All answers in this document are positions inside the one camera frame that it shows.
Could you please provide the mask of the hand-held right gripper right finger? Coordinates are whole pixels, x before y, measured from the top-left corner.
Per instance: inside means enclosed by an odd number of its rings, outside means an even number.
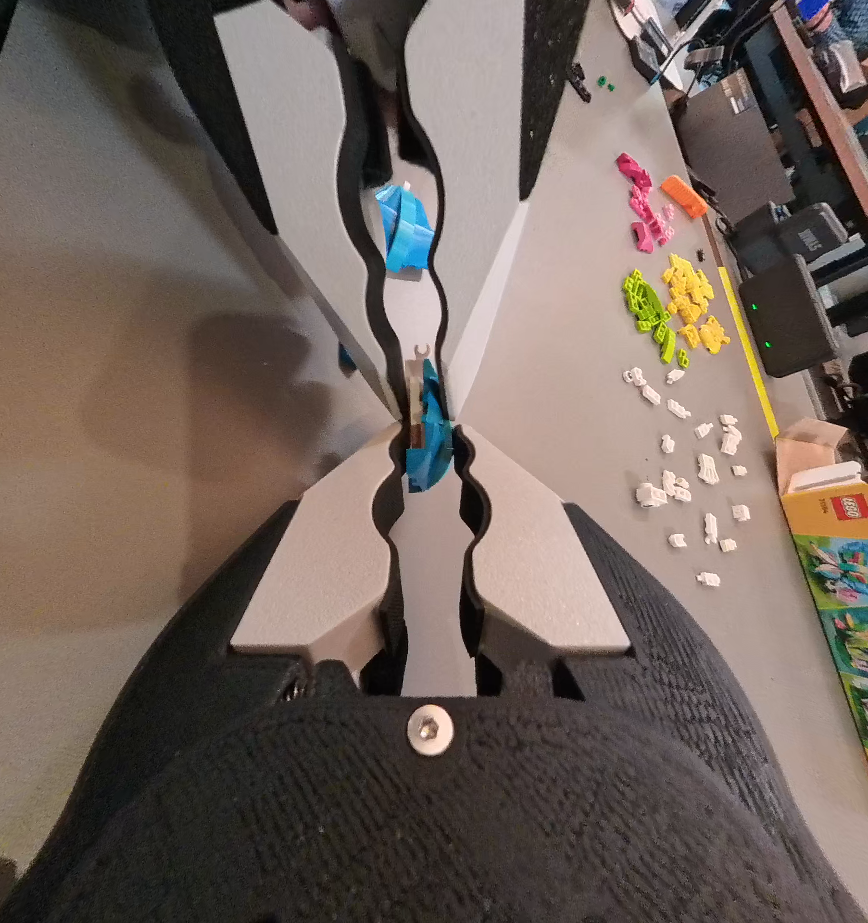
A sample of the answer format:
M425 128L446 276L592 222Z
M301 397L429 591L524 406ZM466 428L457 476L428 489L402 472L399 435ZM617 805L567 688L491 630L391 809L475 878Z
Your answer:
M469 426L452 445L471 534L460 626L476 691L500 692L523 664L553 676L571 657L625 654L627 632L563 499Z

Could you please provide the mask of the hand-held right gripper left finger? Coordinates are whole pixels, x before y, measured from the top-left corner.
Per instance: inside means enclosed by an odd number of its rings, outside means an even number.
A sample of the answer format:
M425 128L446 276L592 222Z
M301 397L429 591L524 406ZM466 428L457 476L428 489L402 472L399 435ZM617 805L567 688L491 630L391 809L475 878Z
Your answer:
M302 494L233 652L339 661L366 692L402 692L408 630L390 533L404 512L404 436L390 425Z

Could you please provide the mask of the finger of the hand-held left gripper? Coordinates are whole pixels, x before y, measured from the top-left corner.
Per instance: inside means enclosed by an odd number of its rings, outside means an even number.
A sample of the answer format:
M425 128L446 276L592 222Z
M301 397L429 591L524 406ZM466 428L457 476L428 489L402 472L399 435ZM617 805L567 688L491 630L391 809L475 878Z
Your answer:
M385 258L367 221L365 95L343 42L275 2L215 15L278 243L367 384L407 415L401 346L384 305Z
M445 306L440 382L449 416L474 384L520 242L525 3L426 2L405 46L408 101L439 181L430 267Z

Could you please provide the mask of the blue lego assembly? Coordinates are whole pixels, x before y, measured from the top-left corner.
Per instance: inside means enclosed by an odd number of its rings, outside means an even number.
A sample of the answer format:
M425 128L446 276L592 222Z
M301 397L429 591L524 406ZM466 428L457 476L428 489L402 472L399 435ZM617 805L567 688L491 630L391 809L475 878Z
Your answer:
M405 451L408 491L423 493L447 472L452 459L452 423L440 403L440 377L430 345L415 346L404 362L409 401L409 441Z

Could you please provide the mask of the pile of blue lego pieces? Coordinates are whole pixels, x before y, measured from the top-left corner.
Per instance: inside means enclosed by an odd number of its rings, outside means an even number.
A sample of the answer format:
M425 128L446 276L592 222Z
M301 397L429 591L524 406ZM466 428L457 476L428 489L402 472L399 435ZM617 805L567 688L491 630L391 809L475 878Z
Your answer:
M435 235L423 203L409 184L390 184L375 193L386 240L386 269L426 271Z

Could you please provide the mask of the pile of pink lego pieces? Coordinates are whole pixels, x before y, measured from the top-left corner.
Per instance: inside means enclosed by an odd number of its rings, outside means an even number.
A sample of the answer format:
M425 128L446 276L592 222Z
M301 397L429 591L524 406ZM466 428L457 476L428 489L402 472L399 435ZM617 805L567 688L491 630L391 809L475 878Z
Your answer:
M650 255L655 248L668 244L675 235L674 208L664 204L655 210L651 199L654 184L651 175L632 156L623 152L616 158L616 167L629 181L629 207L636 220L630 225L634 244L641 253Z

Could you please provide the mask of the scatter of white lego pieces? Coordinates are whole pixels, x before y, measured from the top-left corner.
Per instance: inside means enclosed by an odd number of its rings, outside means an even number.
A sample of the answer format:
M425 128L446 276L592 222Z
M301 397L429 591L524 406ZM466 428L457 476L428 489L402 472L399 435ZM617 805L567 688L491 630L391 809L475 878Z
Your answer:
M668 373L666 384L673 385L684 375L682 370L676 370ZM635 387L644 401L653 407L661 406L662 396L653 387L650 386L643 371L638 366L624 369L621 373L623 381L630 386ZM688 408L680 404L673 398L668 398L665 403L666 410L676 419L686 421L692 415ZM736 418L729 415L720 418L723 426L724 441L721 450L728 454L734 453L740 441L740 433L735 428ZM703 439L714 429L712 423L702 423L694 427L692 432L697 439ZM664 455L671 455L675 450L675 442L669 433L661 435L659 442L659 451ZM707 486L716 486L720 483L720 477L717 471L716 460L710 454L703 452L698 453L696 457L698 480ZM745 475L747 470L743 466L733 468L733 473L739 476ZM687 504L692 502L692 490L690 482L683 477L678 476L671 469L662 469L660 483L651 481L642 481L637 484L633 491L634 502L643 510L658 510L667 506L670 502ZM733 507L734 515L741 521L747 521L749 510L744 505ZM687 541L685 534L673 533L667 536L668 545L674 550L686 549ZM729 537L721 538L719 536L718 520L715 514L706 512L704 514L704 543L707 546L715 546L723 553L731 553L738 549L738 543ZM694 579L700 585L716 589L721 586L721 577L714 571L701 571L694 576Z

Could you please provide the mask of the pile of lime lego pieces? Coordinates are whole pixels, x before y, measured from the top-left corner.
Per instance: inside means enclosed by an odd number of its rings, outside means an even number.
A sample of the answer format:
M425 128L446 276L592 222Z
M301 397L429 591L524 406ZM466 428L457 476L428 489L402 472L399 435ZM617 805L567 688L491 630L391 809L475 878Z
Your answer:
M651 337L658 349L660 362L675 364L679 370L686 371L690 367L690 356L685 348L679 347L679 334L672 325L673 316L639 269L625 278L622 292L635 329Z

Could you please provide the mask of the pile of yellow lego pieces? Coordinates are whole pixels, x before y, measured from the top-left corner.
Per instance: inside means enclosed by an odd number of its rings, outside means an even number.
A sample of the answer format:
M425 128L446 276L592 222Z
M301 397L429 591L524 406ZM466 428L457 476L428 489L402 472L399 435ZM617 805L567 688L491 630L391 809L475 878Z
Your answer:
M728 346L730 338L710 310L716 293L705 272L672 253L661 279L669 295L666 310L679 323L678 336L686 347L716 355Z

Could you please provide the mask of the colourful lego set box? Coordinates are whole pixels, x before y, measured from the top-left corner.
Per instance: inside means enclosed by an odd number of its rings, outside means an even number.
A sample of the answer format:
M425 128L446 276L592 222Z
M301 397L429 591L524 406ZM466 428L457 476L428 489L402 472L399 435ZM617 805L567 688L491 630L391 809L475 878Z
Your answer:
M868 481L859 462L813 467L781 502L868 762Z

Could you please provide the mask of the black power adapter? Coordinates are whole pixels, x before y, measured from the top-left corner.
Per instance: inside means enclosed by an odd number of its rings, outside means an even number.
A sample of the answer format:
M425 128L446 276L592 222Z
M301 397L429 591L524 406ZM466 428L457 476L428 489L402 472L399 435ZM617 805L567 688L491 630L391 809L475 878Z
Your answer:
M656 48L641 36L628 40L630 61L634 70L648 83L654 85L660 80L662 64L658 61Z

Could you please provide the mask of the orange brick separator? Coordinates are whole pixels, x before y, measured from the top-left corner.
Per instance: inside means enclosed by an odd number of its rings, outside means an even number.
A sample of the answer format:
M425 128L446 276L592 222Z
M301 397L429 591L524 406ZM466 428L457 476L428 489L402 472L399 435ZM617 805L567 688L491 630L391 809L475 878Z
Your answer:
M677 175L664 179L659 189L693 220L701 218L709 209L706 200Z

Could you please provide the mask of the yellow tape strip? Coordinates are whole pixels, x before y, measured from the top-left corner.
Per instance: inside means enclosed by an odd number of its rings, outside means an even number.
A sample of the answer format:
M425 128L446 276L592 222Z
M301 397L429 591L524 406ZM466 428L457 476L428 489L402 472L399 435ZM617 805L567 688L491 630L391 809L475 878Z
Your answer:
M777 424L774 407L765 385L760 360L758 359L752 345L751 335L740 307L736 289L732 283L726 266L722 264L719 265L718 273L738 332L741 348L751 375L752 384L761 406L764 421L766 423L770 437L772 439L776 439L779 435L779 427Z

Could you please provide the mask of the black hard case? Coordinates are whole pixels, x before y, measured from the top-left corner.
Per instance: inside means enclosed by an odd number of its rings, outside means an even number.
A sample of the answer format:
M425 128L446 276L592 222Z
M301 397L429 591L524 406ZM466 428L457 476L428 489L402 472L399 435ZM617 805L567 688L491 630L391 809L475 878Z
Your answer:
M739 263L752 274L794 256L807 264L848 241L849 234L826 202L791 212L768 201L738 222L728 237Z

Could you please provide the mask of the brown wooden desk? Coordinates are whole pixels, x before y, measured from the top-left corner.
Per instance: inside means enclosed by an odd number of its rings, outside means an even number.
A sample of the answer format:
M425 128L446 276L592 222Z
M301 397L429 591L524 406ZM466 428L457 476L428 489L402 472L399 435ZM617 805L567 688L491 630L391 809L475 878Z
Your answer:
M777 31L807 100L807 107L826 147L841 168L852 198L855 199L868 241L868 158L845 112L833 98L811 53L802 40L788 2L779 2L772 11Z

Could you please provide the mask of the black box with green lights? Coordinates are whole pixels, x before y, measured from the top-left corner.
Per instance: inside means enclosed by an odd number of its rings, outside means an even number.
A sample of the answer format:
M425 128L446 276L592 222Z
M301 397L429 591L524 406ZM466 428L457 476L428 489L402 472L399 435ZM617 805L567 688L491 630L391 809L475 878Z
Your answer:
M783 378L838 356L827 310L800 255L746 279L739 294L767 375Z

